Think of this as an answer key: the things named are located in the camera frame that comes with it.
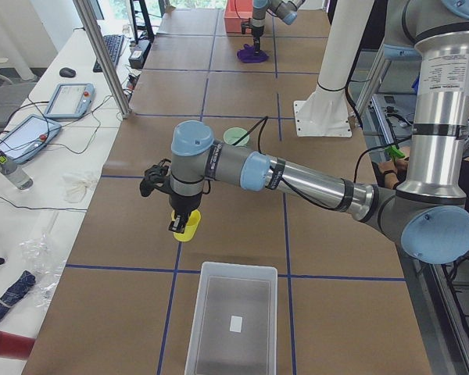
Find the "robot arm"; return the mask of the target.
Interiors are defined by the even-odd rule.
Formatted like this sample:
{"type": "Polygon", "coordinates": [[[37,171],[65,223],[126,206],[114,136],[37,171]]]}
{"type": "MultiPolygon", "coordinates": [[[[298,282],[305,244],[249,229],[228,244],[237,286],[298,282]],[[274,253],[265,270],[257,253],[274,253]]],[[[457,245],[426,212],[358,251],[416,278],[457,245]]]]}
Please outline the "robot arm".
{"type": "Polygon", "coordinates": [[[389,190],[328,176],[248,148],[217,141],[196,120],[178,124],[171,144],[170,230],[183,233],[206,180],[298,195],[350,214],[425,263],[469,251],[469,213],[459,187],[468,133],[469,1],[392,1],[385,33],[421,56],[406,179],[389,190]]]}
{"type": "Polygon", "coordinates": [[[264,34],[265,19],[267,13],[274,14],[286,25],[291,25],[297,18],[299,8],[305,0],[253,0],[252,16],[248,21],[251,30],[255,55],[261,53],[260,38],[264,34]]]}

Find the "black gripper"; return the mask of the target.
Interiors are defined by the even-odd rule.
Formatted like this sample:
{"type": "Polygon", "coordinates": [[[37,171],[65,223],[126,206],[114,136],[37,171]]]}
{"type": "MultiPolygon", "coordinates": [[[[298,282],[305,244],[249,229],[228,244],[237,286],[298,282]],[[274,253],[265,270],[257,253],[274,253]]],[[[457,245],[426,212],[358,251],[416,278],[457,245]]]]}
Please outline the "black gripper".
{"type": "Polygon", "coordinates": [[[202,193],[193,196],[183,196],[175,192],[169,197],[169,203],[175,213],[171,214],[169,231],[176,234],[182,233],[182,228],[187,226],[190,213],[200,206],[202,193]]]}
{"type": "Polygon", "coordinates": [[[260,54],[260,38],[263,36],[263,27],[251,26],[251,34],[253,37],[254,55],[260,54]]]}

